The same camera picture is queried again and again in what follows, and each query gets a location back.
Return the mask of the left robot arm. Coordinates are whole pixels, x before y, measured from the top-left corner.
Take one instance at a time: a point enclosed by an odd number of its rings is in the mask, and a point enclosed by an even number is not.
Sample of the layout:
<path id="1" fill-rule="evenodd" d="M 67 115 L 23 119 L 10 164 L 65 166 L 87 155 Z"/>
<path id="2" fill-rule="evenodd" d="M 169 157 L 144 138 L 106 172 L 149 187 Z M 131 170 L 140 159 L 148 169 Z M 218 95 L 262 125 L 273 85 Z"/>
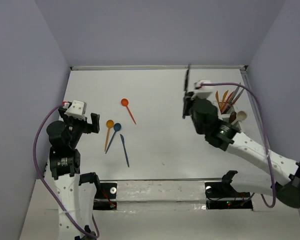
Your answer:
<path id="1" fill-rule="evenodd" d="M 82 134 L 99 133 L 100 116 L 91 113 L 91 123 L 83 112 L 71 113 L 59 107 L 61 120 L 48 125 L 46 132 L 51 144 L 49 167 L 58 204 L 59 240 L 95 240 L 98 231 L 94 227 L 94 197 L 101 191 L 95 172 L 82 174 L 81 155 L 77 144 Z"/>

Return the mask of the pink-handle metal knife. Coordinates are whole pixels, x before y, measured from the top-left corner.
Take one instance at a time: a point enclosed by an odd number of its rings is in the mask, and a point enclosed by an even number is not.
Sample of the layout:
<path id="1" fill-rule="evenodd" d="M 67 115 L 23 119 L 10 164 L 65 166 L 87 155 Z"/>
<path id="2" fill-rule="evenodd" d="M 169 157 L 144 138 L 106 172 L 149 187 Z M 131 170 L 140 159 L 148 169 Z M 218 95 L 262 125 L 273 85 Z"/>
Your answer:
<path id="1" fill-rule="evenodd" d="M 239 85 L 236 87 L 236 89 L 235 89 L 235 91 L 234 91 L 234 94 L 232 95 L 232 98 L 231 98 L 230 101 L 229 101 L 229 104 L 230 104 L 230 105 L 232 104 L 232 102 L 233 102 L 235 96 L 237 95 L 238 91 L 240 90 L 240 88 L 241 88 L 241 85 L 239 84 Z"/>

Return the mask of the beige plastic spoon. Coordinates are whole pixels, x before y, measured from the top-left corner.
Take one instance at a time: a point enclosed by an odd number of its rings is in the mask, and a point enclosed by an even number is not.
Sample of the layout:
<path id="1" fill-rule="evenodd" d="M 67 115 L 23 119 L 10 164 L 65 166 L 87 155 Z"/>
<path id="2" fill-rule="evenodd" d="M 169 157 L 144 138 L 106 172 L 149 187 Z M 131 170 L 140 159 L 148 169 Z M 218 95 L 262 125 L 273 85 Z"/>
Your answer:
<path id="1" fill-rule="evenodd" d="M 247 117 L 248 117 L 248 114 L 245 111 L 238 111 L 236 113 L 235 120 L 231 124 L 235 125 L 237 122 L 242 122 L 242 121 L 246 120 Z"/>

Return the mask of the patterned-handle metal knife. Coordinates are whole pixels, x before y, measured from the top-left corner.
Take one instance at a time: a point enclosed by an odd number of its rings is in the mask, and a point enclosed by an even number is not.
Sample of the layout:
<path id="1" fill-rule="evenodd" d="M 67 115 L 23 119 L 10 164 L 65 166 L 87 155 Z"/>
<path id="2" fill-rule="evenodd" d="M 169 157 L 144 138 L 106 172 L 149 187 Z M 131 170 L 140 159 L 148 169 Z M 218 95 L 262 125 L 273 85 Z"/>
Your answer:
<path id="1" fill-rule="evenodd" d="M 189 78 L 190 78 L 190 69 L 191 69 L 191 64 L 189 63 L 187 65 L 187 69 L 186 69 L 185 77 L 184 77 L 184 86 L 183 86 L 184 94 L 186 94 L 188 92 Z"/>

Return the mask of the black-handle metal knife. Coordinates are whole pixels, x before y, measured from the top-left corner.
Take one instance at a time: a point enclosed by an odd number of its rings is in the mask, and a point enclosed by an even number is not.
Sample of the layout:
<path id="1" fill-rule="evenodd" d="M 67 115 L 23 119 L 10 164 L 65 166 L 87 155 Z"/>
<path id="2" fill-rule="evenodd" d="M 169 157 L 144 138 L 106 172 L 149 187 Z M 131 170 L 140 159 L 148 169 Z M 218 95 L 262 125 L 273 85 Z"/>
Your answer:
<path id="1" fill-rule="evenodd" d="M 228 107 L 231 108 L 234 103 L 236 103 L 236 101 L 240 98 L 240 96 L 242 95 L 242 93 L 244 92 L 244 88 L 242 88 L 241 90 L 238 91 L 237 95 L 234 97 L 234 100 L 232 102 L 232 104 L 228 104 Z"/>

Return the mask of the dark brown wooden spoon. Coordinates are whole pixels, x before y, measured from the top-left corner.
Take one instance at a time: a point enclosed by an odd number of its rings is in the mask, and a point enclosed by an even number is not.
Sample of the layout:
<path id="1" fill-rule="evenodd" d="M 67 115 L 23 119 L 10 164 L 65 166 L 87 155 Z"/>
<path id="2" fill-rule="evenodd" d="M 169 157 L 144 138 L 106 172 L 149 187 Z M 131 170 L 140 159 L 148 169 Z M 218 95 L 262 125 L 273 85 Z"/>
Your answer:
<path id="1" fill-rule="evenodd" d="M 234 120 L 236 119 L 237 117 L 237 113 L 235 111 L 233 111 L 230 116 L 229 116 L 229 119 L 228 119 L 228 122 L 231 124 L 234 122 Z"/>

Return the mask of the yellow-orange plastic knife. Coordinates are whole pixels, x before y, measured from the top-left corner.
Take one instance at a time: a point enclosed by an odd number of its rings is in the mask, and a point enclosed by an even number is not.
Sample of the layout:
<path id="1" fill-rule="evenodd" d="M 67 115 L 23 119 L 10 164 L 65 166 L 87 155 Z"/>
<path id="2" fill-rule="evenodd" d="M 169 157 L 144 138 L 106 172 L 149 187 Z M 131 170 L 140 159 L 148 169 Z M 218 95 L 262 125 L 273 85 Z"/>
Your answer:
<path id="1" fill-rule="evenodd" d="M 222 97 L 222 101 L 220 103 L 220 111 L 224 108 L 225 104 L 226 104 L 226 97 L 228 95 L 228 90 L 223 94 L 223 97 Z"/>

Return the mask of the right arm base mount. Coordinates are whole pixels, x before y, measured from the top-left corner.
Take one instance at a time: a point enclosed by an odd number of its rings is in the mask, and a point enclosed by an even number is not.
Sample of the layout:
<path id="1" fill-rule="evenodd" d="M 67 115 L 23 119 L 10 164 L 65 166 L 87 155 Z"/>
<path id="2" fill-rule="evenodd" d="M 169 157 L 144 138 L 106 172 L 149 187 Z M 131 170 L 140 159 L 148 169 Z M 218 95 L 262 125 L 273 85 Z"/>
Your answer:
<path id="1" fill-rule="evenodd" d="M 250 192 L 238 192 L 232 186 L 236 170 L 228 171 L 221 181 L 209 181 L 204 184 L 206 208 L 208 210 L 253 210 Z"/>

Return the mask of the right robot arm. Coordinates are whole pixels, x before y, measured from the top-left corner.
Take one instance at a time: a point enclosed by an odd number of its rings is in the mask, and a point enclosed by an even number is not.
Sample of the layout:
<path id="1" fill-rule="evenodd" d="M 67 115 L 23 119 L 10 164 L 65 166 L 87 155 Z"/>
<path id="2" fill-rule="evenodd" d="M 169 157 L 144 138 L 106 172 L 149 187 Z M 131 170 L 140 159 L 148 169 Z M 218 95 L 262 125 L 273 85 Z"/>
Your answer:
<path id="1" fill-rule="evenodd" d="M 218 109 L 193 91 L 183 97 L 182 116 L 190 116 L 195 131 L 213 147 L 240 157 L 267 173 L 268 177 L 229 170 L 221 179 L 225 196 L 250 192 L 273 196 L 288 207 L 300 208 L 300 161 L 283 157 L 249 138 L 218 116 Z"/>

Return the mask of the orange-red plastic spoon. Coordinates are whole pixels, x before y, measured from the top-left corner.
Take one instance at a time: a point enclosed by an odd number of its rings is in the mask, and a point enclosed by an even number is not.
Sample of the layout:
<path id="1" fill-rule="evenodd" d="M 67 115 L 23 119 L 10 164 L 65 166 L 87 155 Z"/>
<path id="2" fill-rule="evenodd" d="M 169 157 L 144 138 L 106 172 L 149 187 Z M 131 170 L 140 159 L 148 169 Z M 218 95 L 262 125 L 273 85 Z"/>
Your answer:
<path id="1" fill-rule="evenodd" d="M 131 110 L 129 108 L 129 100 L 126 99 L 126 98 L 122 98 L 120 102 L 121 102 L 122 106 L 126 107 L 126 109 L 127 109 L 128 113 L 129 113 L 129 115 L 130 115 L 133 123 L 136 125 L 137 124 L 136 120 L 135 120 L 135 118 L 134 118 L 134 116 L 133 116 L 133 114 L 132 114 L 132 112 L 131 112 Z"/>

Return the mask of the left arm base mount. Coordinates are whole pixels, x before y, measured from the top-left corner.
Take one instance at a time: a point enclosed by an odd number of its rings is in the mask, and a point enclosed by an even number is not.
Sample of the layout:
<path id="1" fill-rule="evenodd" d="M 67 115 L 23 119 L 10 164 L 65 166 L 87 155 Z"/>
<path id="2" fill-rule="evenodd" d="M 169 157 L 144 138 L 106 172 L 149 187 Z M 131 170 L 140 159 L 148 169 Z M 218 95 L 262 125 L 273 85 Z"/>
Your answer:
<path id="1" fill-rule="evenodd" d="M 118 183 L 113 181 L 102 181 L 100 189 L 97 190 L 93 200 L 95 211 L 115 211 L 117 209 Z"/>

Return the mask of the orange-red plastic knife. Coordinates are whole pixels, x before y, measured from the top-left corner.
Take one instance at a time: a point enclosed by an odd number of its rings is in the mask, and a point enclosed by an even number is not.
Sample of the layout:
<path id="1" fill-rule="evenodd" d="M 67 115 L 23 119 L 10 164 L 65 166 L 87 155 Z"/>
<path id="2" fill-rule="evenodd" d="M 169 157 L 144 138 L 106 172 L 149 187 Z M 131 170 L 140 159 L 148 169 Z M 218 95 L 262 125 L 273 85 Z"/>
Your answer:
<path id="1" fill-rule="evenodd" d="M 232 98 L 233 94 L 234 94 L 234 91 L 233 91 L 233 92 L 231 92 L 231 94 L 230 94 L 230 95 L 228 96 L 228 98 L 226 99 L 226 101 L 225 101 L 225 104 L 224 104 L 223 111 L 225 111 L 225 110 L 227 109 L 227 107 L 228 107 L 228 104 L 229 104 L 229 102 L 230 102 L 230 100 L 231 100 L 231 98 Z"/>

